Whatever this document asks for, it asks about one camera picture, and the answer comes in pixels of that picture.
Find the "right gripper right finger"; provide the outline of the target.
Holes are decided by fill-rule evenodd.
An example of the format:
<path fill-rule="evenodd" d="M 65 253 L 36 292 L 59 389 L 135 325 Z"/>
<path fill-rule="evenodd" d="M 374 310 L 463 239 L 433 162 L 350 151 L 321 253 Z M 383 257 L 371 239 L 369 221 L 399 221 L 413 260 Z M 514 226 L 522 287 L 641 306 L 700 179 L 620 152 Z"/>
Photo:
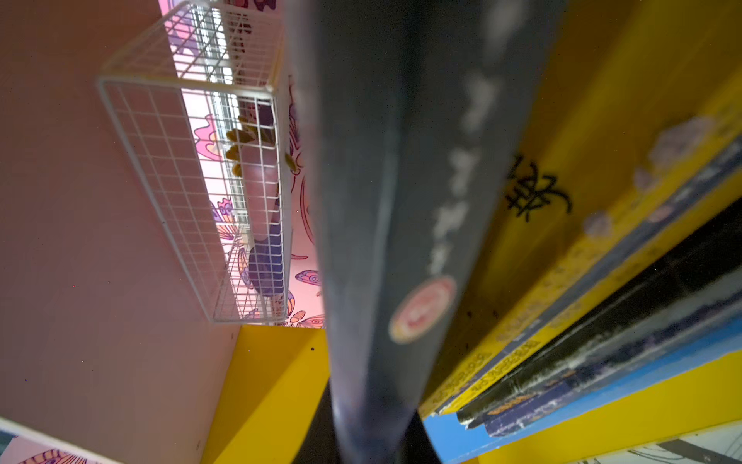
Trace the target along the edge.
<path fill-rule="evenodd" d="M 422 419 L 415 413 L 399 447 L 399 462 L 405 464 L 441 464 Z"/>

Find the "black book orange title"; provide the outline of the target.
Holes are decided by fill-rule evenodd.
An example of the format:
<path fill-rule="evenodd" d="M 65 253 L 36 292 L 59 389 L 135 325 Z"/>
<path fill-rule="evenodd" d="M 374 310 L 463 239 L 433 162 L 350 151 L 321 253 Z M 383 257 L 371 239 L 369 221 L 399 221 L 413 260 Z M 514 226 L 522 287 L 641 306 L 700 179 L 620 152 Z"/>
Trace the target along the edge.
<path fill-rule="evenodd" d="M 735 201 L 456 416 L 506 419 L 559 388 L 581 390 L 655 361 L 741 317 L 741 203 Z"/>

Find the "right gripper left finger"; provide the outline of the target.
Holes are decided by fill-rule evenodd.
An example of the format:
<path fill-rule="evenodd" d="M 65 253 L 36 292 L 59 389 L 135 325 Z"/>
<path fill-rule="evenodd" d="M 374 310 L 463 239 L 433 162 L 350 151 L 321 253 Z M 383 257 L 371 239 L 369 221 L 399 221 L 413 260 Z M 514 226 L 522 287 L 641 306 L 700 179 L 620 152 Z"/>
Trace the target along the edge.
<path fill-rule="evenodd" d="M 326 385 L 312 418 L 305 440 L 301 443 L 293 464 L 338 464 L 339 448 L 332 412 L 330 383 Z"/>

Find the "yellow cartoon book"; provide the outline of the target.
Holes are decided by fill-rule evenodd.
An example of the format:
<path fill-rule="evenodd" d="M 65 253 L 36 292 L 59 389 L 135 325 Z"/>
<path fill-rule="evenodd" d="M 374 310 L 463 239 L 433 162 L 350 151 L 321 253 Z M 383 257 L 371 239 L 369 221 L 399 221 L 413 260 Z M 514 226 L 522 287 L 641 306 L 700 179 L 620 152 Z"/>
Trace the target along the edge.
<path fill-rule="evenodd" d="M 741 5 L 573 1 L 419 406 L 450 414 L 741 195 Z"/>

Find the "yellow pink blue bookshelf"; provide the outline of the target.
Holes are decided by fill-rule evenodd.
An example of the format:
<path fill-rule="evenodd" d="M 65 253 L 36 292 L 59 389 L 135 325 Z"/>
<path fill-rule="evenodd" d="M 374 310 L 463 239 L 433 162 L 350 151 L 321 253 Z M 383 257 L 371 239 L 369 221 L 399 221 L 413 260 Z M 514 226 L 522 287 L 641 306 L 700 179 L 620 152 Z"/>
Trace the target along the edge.
<path fill-rule="evenodd" d="M 1 421 L 115 463 L 293 461 L 325 330 L 210 321 L 99 89 L 155 1 L 1 5 Z"/>

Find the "black wolf eye book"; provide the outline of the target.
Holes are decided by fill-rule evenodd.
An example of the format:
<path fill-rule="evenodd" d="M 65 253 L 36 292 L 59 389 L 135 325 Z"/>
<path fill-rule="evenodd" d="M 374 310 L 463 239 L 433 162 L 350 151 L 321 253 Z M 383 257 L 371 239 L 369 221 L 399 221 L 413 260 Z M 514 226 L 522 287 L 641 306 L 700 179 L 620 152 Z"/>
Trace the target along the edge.
<path fill-rule="evenodd" d="M 565 8 L 285 7 L 338 463 L 400 463 Z"/>

